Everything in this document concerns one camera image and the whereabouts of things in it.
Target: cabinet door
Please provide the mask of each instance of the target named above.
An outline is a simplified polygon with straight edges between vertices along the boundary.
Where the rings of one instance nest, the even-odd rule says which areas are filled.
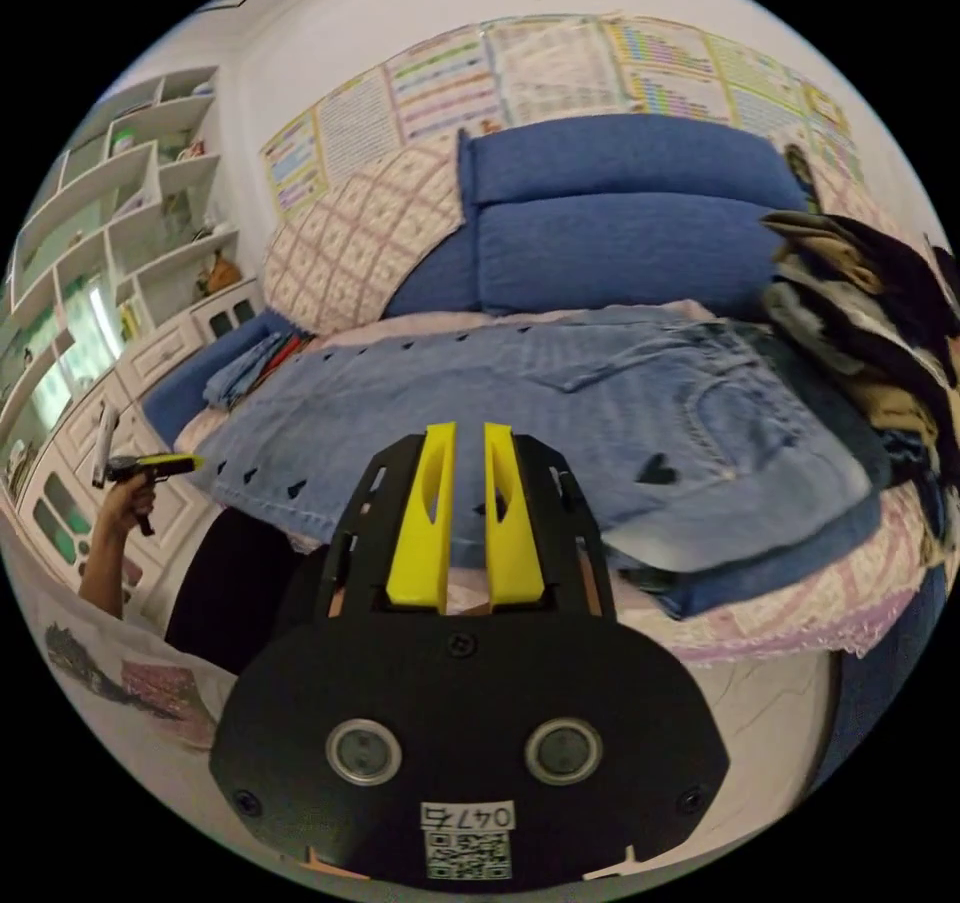
[[[117,373],[130,396],[139,399],[203,345],[190,315],[184,314],[125,350],[117,363]]]
[[[110,447],[112,456],[147,456],[151,453],[163,452],[164,448],[157,437],[143,419],[138,404],[134,404],[120,414],[113,443]],[[83,477],[89,474],[93,466],[93,450],[80,464],[77,474]],[[98,503],[103,499],[107,489],[98,490],[92,485],[89,492]],[[130,534],[136,539],[137,545],[152,560],[165,566],[171,560],[185,537],[189,534],[196,522],[197,516],[206,507],[209,501],[198,490],[195,490],[183,477],[174,477],[164,483],[157,484],[157,499],[154,504],[150,523],[153,525],[154,535],[143,536],[139,530]]]
[[[207,343],[225,336],[263,310],[263,295],[256,280],[245,280],[193,309],[197,328]]]
[[[17,512],[50,568],[76,592],[90,554],[97,506],[55,446],[44,451]],[[144,592],[145,599],[160,575],[160,566],[131,540],[123,567],[124,601],[134,592]]]
[[[130,405],[127,391],[112,371],[86,393],[77,406],[71,408],[54,436],[57,449],[63,454],[71,470],[89,455],[97,442],[101,401],[108,403],[118,413],[122,413]]]

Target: number label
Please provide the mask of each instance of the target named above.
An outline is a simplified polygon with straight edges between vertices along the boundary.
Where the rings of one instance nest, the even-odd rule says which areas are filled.
[[[505,833],[516,827],[513,800],[500,803],[421,803],[420,828],[460,833]]]

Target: poster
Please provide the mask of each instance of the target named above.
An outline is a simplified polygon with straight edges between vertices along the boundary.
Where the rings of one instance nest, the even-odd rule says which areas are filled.
[[[301,113],[263,148],[267,177],[280,214],[289,217],[327,190],[313,115]]]
[[[503,128],[500,90],[479,26],[420,43],[390,60],[386,72],[404,143],[451,127],[472,135]]]
[[[648,66],[627,66],[623,68],[623,82],[634,113],[658,113],[733,125],[730,101],[719,80]]]
[[[863,169],[842,109],[777,60],[696,27],[622,13],[505,17],[419,43],[344,84],[264,148],[288,218],[414,140],[543,120],[656,113],[709,120]]]
[[[382,66],[338,87],[314,113],[330,186],[402,146]]]
[[[610,16],[603,27],[621,66],[717,78],[704,34],[692,26],[645,17]]]
[[[527,30],[503,21],[490,32],[509,125],[629,112],[609,41],[596,18],[570,17]]]

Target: hand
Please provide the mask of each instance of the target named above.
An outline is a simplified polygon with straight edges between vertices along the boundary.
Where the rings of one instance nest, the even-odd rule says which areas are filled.
[[[148,516],[153,511],[155,499],[156,491],[146,473],[140,473],[126,483],[114,484],[100,508],[98,529],[126,539],[137,525],[138,517]]]

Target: label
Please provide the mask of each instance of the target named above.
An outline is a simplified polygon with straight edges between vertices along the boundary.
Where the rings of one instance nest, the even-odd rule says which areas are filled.
[[[421,803],[427,877],[433,880],[509,880],[513,801]]]

